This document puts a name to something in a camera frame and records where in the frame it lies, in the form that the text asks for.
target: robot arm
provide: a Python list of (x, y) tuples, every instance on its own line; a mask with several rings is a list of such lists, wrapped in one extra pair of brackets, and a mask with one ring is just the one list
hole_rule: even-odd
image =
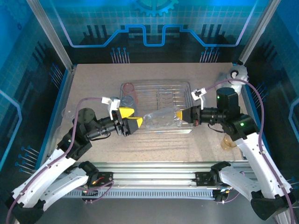
[(1, 199), (8, 208), (12, 208), (12, 213), (21, 224), (35, 223), (44, 211), (71, 190), (85, 184), (87, 187), (100, 184), (96, 181), (99, 178), (98, 169), (88, 161), (81, 163), (66, 177), (54, 182), (92, 147), (90, 141), (108, 135), (112, 131), (116, 131), (118, 135), (128, 136), (142, 124), (142, 118), (133, 117), (133, 109), (119, 107), (117, 102), (114, 105), (115, 100), (104, 99), (103, 103), (112, 105), (108, 107), (109, 117), (97, 120), (92, 109), (81, 109), (78, 113), (78, 122), (74, 124), (76, 132), (71, 149), (68, 150), (73, 128), (58, 143), (57, 149), (47, 161), (28, 180), (11, 193), (3, 191), (0, 194)]
[[(194, 100), (204, 102), (205, 90), (194, 90)], [(238, 95), (232, 88), (220, 88), (217, 90), (217, 108), (203, 108), (195, 106), (182, 112), (183, 120), (193, 123), (195, 126), (202, 123), (214, 125), (221, 124), (224, 132), (228, 134), (246, 156), (252, 167), (257, 182), (250, 180), (236, 172), (229, 163), (221, 162), (211, 167), (215, 180), (228, 184), (244, 195), (251, 203), (255, 213), (263, 220), (277, 215), (288, 208), (284, 188), (291, 203), (296, 202), (292, 193), (291, 185), (281, 175), (263, 142), (263, 150), (258, 145), (258, 128), (254, 120), (240, 113)], [(280, 177), (283, 185), (277, 182), (273, 171), (267, 161), (273, 167), (275, 173)]]

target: dish rack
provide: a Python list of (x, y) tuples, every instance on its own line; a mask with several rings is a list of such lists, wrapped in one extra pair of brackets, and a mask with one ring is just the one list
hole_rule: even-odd
[[(168, 107), (177, 106), (180, 110), (193, 106), (191, 98), (190, 83), (180, 80), (148, 80), (133, 81), (137, 93), (138, 117)], [(159, 133), (190, 133), (193, 124), (183, 122), (181, 127), (168, 127), (147, 129), (144, 124), (135, 132), (135, 134), (159, 134)]]

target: glass panel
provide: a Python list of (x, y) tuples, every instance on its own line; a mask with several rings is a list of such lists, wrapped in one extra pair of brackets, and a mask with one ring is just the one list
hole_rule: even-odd
[(211, 63), (238, 59), (268, 0), (41, 3), (73, 63)]
[(282, 0), (246, 63), (250, 82), (264, 100), (264, 133), (271, 155), (280, 169), (291, 171), (290, 178), (299, 174), (298, 11), (297, 0)]
[(0, 169), (17, 179), (34, 169), (65, 67), (26, 1), (3, 1), (0, 17)]

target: plastic bottle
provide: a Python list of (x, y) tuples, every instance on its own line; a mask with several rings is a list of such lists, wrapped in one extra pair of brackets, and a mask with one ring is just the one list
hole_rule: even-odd
[(143, 121), (147, 129), (181, 127), (183, 121), (178, 117), (179, 111), (180, 109), (177, 106), (164, 108), (146, 114), (143, 117)]

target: speckled beige tabletop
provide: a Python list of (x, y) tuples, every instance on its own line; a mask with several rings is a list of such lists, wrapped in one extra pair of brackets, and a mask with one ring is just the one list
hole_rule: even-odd
[[(149, 79), (181, 79), (190, 82), (191, 89), (209, 87), (221, 72), (228, 72), (231, 63), (136, 63), (79, 64), (71, 86), (66, 108), (77, 105), (86, 97), (119, 96), (124, 82)], [(242, 96), (239, 104), (246, 113)], [(108, 116), (107, 106), (99, 102), (84, 102), (92, 108), (97, 119)], [(216, 91), (206, 94), (206, 106), (216, 106)], [(71, 122), (63, 119), (60, 131), (66, 133)], [(57, 131), (57, 140), (61, 137)], [(190, 134), (135, 134), (128, 137), (112, 133), (106, 140), (92, 142), (93, 147), (79, 161), (236, 161), (242, 155), (238, 148), (225, 151), (220, 143), (224, 134), (201, 125)]]

